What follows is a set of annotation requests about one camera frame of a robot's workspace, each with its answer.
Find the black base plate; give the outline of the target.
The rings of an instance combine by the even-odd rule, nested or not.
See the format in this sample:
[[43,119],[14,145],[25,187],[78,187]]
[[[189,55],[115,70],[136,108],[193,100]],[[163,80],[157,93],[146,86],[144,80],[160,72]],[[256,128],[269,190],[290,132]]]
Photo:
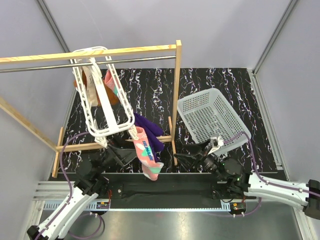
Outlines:
[[107,173],[112,209],[213,209],[222,202],[209,173],[161,173],[156,181],[141,173]]

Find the white plastic clip hanger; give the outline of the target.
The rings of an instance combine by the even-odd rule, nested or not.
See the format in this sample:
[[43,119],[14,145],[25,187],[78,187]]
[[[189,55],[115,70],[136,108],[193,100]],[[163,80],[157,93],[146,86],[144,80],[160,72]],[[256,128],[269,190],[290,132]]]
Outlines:
[[[112,78],[118,92],[118,99],[122,105],[126,119],[123,123],[117,123],[116,115],[112,109],[109,98],[105,91],[105,83],[103,81],[103,75],[101,69],[96,64],[94,57],[83,57],[78,59],[71,59],[72,64],[76,63],[93,63],[90,66],[73,67],[72,72],[75,77],[76,89],[79,93],[81,105],[84,110],[85,123],[88,132],[94,137],[94,141],[100,146],[106,148],[108,145],[107,136],[114,135],[123,131],[130,130],[135,123],[134,111],[129,103],[127,94],[125,93],[118,73],[114,64],[106,64],[107,70],[110,70]],[[95,89],[101,102],[101,108],[106,120],[106,127],[99,128],[96,118],[92,115],[92,103],[88,101],[88,94],[82,81],[82,72],[86,75],[87,88],[90,87],[90,83],[94,83]]]

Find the black marbled mat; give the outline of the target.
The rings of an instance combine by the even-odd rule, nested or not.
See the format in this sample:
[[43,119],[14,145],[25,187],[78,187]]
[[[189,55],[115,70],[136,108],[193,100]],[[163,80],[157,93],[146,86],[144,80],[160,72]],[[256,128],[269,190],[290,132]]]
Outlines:
[[[160,126],[164,135],[170,134],[169,116],[173,110],[173,68],[118,68],[117,73],[128,100],[134,111]],[[277,169],[276,160],[267,135],[264,121],[258,106],[255,92],[246,68],[181,68],[178,98],[210,88],[218,89],[237,112],[251,133],[252,148],[257,167],[261,175],[286,180],[283,170]],[[64,132],[63,144],[78,133],[86,132],[85,116],[79,94],[76,93]],[[194,143],[192,136],[177,114],[175,127],[176,152],[185,144]],[[105,149],[64,152],[62,162],[64,170],[75,173],[80,163],[95,160],[105,154]],[[164,150],[157,154],[164,163],[161,173],[201,173],[201,165],[186,171],[173,160],[171,143],[165,143]],[[246,143],[224,155],[220,159],[231,157],[240,162],[246,170],[253,169],[251,151]],[[141,163],[135,159],[126,167],[113,165],[107,173],[142,173]]]

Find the white plastic basket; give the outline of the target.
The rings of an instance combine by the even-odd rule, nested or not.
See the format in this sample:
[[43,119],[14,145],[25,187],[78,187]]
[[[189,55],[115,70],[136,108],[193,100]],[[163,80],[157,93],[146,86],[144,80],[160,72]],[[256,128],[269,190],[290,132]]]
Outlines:
[[245,123],[216,88],[179,99],[177,111],[195,143],[205,142],[215,135],[228,141],[214,152],[217,156],[241,147],[251,139]]

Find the metal rack rod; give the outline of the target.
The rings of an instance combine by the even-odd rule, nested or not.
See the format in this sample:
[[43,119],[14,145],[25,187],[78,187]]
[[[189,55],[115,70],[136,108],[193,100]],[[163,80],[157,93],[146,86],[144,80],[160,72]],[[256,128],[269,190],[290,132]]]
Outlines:
[[[130,58],[130,59],[119,59],[119,60],[106,60],[98,61],[97,65],[108,65],[108,64],[122,64],[122,63],[135,63],[135,62],[148,62],[148,61],[160,61],[160,60],[173,60],[176,59],[175,56],[156,56],[156,57],[144,57],[144,58]],[[47,66],[37,66],[37,67],[21,67],[21,68],[10,68],[10,69],[1,69],[0,73],[17,73],[17,72],[29,72],[29,71],[38,71],[38,70],[52,70],[52,69],[65,69],[65,68],[75,68],[75,67],[84,67],[92,66],[93,63],[70,63],[70,64],[61,64],[61,65],[47,65]]]

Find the orange sock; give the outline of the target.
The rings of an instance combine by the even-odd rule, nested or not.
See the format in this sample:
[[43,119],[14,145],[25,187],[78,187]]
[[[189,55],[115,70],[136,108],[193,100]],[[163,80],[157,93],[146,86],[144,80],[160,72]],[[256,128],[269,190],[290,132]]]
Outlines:
[[[87,88],[87,77],[84,71],[82,71],[82,83],[86,89],[88,96],[88,101],[91,102],[93,107],[100,107],[101,106],[101,101],[98,96],[97,90],[94,86],[94,83],[89,84],[89,88]],[[113,91],[107,87],[106,85],[104,86],[106,94],[108,96],[109,102],[112,106],[116,105],[119,103],[118,97],[113,93]]]

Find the purple sock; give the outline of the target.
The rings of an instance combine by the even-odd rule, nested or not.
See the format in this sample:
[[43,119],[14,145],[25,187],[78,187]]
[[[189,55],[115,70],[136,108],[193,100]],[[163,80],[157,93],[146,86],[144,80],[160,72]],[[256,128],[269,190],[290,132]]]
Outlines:
[[134,113],[134,117],[135,117],[135,122],[134,122],[135,126],[143,128],[147,135],[149,145],[151,147],[153,156],[155,158],[155,162],[159,162],[160,160],[157,153],[162,152],[165,147],[164,143],[158,139],[158,137],[163,136],[164,134],[163,129],[159,127],[157,124],[149,121],[144,116],[138,113]]

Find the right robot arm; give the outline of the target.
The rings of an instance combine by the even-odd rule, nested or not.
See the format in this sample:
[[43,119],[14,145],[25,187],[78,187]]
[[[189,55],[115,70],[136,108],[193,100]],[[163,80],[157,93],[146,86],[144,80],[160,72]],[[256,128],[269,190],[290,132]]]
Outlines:
[[320,218],[320,183],[290,182],[270,178],[256,170],[246,171],[234,158],[218,159],[218,150],[225,145],[221,138],[211,138],[198,144],[187,144],[187,153],[174,157],[188,170],[198,166],[213,175],[212,197],[229,203],[235,199],[245,201],[249,197],[269,199],[287,204],[313,219]]

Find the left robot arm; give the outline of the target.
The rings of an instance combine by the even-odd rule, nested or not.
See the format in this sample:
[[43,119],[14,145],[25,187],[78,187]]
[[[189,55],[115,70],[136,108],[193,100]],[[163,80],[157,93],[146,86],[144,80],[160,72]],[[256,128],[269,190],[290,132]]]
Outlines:
[[69,183],[69,193],[54,212],[39,225],[27,230],[30,240],[63,240],[71,226],[93,200],[109,196],[109,180],[103,172],[112,165],[125,167],[137,157],[130,141],[109,142],[105,154],[94,160],[83,161],[74,184]]

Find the pink patterned sock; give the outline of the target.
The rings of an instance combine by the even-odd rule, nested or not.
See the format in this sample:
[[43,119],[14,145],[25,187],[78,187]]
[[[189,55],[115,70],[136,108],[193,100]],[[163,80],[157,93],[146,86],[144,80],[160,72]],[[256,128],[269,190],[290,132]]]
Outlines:
[[136,155],[141,162],[142,173],[151,181],[158,179],[164,163],[156,161],[147,134],[142,127],[133,126],[129,131]]
[[108,69],[107,72],[106,72],[106,75],[104,77],[104,84],[110,89],[112,90],[112,92],[118,96],[118,90],[117,90],[117,87],[115,85],[115,81],[113,79],[113,76],[110,72],[110,70]]

